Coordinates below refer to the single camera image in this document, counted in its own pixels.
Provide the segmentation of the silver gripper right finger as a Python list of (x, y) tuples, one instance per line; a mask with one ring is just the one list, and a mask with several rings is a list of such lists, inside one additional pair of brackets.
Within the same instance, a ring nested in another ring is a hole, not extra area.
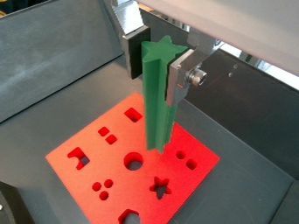
[(188, 93), (190, 85), (198, 87), (207, 78), (201, 69), (202, 62), (218, 51), (225, 42), (202, 31), (190, 31), (188, 49), (170, 64), (167, 77), (166, 102), (176, 106)]

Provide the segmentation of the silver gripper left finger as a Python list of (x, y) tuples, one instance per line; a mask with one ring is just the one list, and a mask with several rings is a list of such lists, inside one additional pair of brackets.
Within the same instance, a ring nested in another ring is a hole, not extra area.
[(128, 76), (135, 79), (143, 73), (142, 43), (151, 40), (151, 29), (146, 26), (135, 0), (111, 0), (116, 15), (116, 28), (126, 54)]

